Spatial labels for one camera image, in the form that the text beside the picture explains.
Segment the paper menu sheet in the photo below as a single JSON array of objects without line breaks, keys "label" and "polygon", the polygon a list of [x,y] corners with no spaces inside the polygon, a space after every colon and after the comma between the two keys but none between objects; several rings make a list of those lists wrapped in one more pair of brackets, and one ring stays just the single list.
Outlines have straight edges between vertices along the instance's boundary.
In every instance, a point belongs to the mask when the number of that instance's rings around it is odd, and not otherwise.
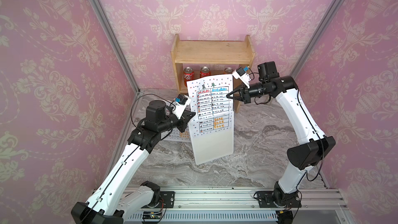
[{"label": "paper menu sheet", "polygon": [[189,140],[190,139],[189,129],[186,129],[184,132],[180,132],[178,129],[174,129],[173,137],[179,140]]},{"label": "paper menu sheet", "polygon": [[233,76],[222,74],[187,82],[191,110],[189,122],[192,137],[205,136],[232,129],[234,106],[227,94],[233,90]]}]

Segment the white rack board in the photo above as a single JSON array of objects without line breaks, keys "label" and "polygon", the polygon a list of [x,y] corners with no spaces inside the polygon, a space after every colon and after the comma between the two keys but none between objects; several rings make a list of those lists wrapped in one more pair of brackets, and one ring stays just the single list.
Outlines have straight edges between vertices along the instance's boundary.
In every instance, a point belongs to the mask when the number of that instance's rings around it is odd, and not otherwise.
[{"label": "white rack board", "polygon": [[190,140],[196,165],[211,162],[234,152],[234,112],[189,124]]},{"label": "white rack board", "polygon": [[184,132],[180,132],[177,128],[174,128],[165,140],[191,143],[189,128],[186,128]]}]

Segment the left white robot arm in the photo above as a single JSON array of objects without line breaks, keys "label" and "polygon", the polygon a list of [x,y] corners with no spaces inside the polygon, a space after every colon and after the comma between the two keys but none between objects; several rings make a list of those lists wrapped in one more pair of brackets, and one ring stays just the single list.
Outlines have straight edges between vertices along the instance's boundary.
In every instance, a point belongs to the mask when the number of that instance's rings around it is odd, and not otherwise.
[{"label": "left white robot arm", "polygon": [[133,214],[147,206],[164,207],[160,186],[146,181],[122,199],[122,195],[141,164],[155,146],[174,129],[185,132],[195,116],[186,107],[191,99],[180,94],[171,105],[162,100],[151,101],[146,116],[131,132],[124,151],[111,172],[86,202],[77,202],[71,215],[77,224],[122,224],[127,214]]}]

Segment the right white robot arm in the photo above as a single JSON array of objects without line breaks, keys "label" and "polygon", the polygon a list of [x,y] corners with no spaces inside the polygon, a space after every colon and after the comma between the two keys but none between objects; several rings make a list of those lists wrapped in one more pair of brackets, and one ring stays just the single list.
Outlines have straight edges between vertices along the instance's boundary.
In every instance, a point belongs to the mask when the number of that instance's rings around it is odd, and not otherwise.
[{"label": "right white robot arm", "polygon": [[258,65],[259,81],[250,84],[248,68],[238,68],[232,75],[242,81],[227,94],[228,99],[245,104],[264,95],[275,99],[283,108],[295,131],[298,145],[287,150],[289,164],[271,195],[278,207],[299,207],[299,185],[316,165],[322,165],[326,155],[335,146],[332,136],[326,136],[316,124],[300,95],[299,88],[291,76],[280,76],[275,62]]}]

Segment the orange soda can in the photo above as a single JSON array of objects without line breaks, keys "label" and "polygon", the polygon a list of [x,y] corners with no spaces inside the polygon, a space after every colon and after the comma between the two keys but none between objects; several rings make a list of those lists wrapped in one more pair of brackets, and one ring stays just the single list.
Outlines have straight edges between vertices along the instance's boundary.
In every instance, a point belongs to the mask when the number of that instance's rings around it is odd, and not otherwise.
[{"label": "orange soda can", "polygon": [[224,74],[232,74],[234,72],[234,69],[232,69],[231,67],[226,67],[224,69]]}]

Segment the red cola can left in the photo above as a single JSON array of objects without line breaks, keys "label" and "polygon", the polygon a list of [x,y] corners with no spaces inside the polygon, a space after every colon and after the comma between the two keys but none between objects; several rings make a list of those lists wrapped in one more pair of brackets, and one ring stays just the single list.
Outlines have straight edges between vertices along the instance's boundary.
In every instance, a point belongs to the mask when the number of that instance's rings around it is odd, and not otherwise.
[{"label": "red cola can left", "polygon": [[190,81],[195,80],[195,73],[193,68],[191,67],[185,67],[183,70],[183,81],[184,81],[184,85],[187,86],[187,83]]}]

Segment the red cola can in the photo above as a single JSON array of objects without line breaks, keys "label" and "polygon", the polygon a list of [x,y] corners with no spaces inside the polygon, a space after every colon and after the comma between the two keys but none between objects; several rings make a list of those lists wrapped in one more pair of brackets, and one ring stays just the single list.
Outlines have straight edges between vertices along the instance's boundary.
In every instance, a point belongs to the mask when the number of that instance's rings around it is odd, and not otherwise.
[{"label": "red cola can", "polygon": [[184,81],[184,85],[187,86],[187,83],[190,81],[195,80],[195,73],[193,68],[191,67],[185,67],[183,70],[183,81]]},{"label": "red cola can", "polygon": [[210,76],[210,75],[211,75],[211,71],[210,71],[209,67],[207,67],[207,66],[201,67],[201,69],[200,69],[200,78],[207,77],[207,76]]}]

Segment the red cola can middle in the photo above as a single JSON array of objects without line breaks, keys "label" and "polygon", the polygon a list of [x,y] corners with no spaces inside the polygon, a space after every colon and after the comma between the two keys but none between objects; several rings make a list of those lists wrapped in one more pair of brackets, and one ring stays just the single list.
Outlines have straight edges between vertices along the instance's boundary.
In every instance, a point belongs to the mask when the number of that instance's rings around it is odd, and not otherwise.
[{"label": "red cola can middle", "polygon": [[201,67],[201,69],[200,69],[200,78],[207,77],[207,76],[210,76],[210,75],[211,75],[211,71],[210,71],[209,67],[207,67],[207,66]]}]

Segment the wooden two-tier shelf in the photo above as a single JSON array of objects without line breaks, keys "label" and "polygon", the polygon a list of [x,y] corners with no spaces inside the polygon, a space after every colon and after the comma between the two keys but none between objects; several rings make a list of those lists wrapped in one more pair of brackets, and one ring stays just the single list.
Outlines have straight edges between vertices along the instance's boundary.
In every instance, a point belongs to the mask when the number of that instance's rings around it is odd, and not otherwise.
[{"label": "wooden two-tier shelf", "polygon": [[180,40],[175,35],[171,47],[171,59],[174,69],[177,91],[187,94],[183,71],[187,64],[216,64],[252,66],[256,52],[251,37],[245,36],[243,41],[229,40]]}]

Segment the small green circuit board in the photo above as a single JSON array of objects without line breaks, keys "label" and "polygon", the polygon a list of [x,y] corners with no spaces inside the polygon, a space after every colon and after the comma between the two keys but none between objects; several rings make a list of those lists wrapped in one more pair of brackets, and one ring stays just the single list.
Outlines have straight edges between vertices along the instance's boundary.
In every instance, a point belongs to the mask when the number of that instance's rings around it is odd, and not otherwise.
[{"label": "small green circuit board", "polygon": [[163,216],[163,212],[150,212],[150,211],[144,211],[143,212],[143,220],[149,221],[149,220],[160,220]]}]

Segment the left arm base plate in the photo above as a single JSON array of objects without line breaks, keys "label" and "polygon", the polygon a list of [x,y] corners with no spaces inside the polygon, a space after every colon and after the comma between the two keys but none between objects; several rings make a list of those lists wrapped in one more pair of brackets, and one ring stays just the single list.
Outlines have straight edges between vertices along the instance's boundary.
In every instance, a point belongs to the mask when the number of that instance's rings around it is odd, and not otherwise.
[{"label": "left arm base plate", "polygon": [[175,192],[174,191],[160,191],[155,197],[156,202],[143,206],[143,208],[174,208]]}]

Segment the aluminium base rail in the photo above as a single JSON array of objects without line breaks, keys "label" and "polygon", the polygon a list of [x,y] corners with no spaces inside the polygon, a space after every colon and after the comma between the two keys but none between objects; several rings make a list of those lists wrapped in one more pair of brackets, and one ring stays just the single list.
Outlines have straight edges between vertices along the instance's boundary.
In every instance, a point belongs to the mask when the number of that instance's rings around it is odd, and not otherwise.
[{"label": "aluminium base rail", "polygon": [[[175,192],[174,208],[195,211],[243,211],[260,208],[253,195],[257,191],[273,189],[227,188],[227,187],[173,187]],[[348,210],[338,189],[298,189],[302,207],[315,210]],[[301,208],[264,208],[280,211],[293,211]]]}]

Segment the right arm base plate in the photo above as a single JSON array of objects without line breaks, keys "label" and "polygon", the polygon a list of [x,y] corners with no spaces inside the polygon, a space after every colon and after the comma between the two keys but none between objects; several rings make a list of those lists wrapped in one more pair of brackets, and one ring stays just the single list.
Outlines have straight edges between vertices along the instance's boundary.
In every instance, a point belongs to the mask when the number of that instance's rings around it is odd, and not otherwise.
[{"label": "right arm base plate", "polygon": [[260,208],[301,208],[301,200],[298,192],[286,194],[280,190],[257,191],[253,195]]}]

